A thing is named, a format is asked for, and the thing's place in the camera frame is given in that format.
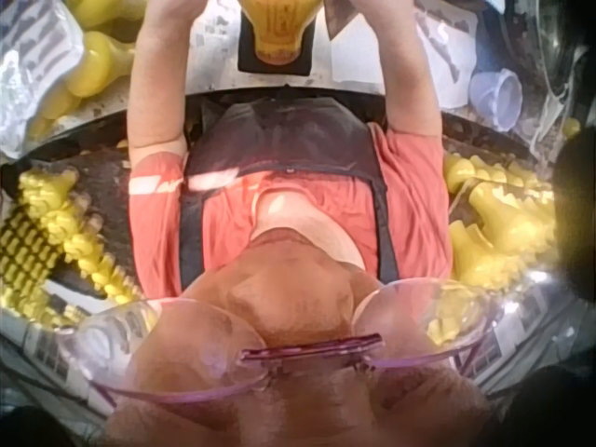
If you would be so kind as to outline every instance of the worker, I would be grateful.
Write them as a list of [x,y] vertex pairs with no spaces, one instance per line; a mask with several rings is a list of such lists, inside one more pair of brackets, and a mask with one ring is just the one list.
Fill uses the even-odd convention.
[[[354,309],[382,283],[449,276],[441,115],[413,0],[349,1],[378,38],[387,131],[330,99],[263,101],[232,106],[190,147],[190,32],[208,1],[148,1],[128,114],[130,231],[148,298],[224,309],[268,347],[307,345],[349,336]],[[200,328],[181,327],[195,340]],[[149,351],[151,376],[159,351]],[[192,417],[122,400],[106,436],[113,445],[448,446],[465,445],[486,419],[481,393],[444,363],[383,377],[290,376],[192,407]]]

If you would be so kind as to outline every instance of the white plastic cup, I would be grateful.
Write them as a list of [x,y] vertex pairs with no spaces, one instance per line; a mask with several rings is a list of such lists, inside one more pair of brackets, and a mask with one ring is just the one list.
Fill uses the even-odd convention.
[[504,68],[500,72],[476,73],[469,83],[469,99],[478,115],[500,132],[513,129],[522,112],[522,83]]

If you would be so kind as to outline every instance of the black apron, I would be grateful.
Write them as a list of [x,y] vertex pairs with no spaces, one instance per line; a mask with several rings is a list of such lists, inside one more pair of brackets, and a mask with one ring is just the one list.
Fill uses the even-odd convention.
[[[292,175],[319,172],[355,177],[372,189],[378,243],[378,278],[399,279],[388,227],[386,185],[364,123],[331,98],[236,104],[191,149],[184,178],[239,169]],[[204,271],[202,217],[217,189],[181,194],[180,274],[182,290]]]

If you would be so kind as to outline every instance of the clear plastic bag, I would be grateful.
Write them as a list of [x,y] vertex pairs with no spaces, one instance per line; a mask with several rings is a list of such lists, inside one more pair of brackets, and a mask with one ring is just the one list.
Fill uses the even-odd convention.
[[19,158],[27,122],[83,57],[83,32],[60,0],[14,0],[0,12],[0,150]]

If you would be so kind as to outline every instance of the coral shirt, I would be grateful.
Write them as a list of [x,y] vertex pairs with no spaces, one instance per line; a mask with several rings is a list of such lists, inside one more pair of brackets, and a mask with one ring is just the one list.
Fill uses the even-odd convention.
[[[442,179],[439,137],[389,131],[370,125],[387,186],[389,232],[401,278],[447,278],[452,250],[449,199]],[[180,192],[183,159],[158,153],[142,160],[130,178],[130,231],[137,275],[147,297],[182,293],[179,268]],[[236,258],[250,241],[256,198],[274,189],[304,193],[356,244],[366,270],[377,274],[373,193],[355,178],[318,173],[258,172],[234,180],[210,197],[203,211],[206,269]]]

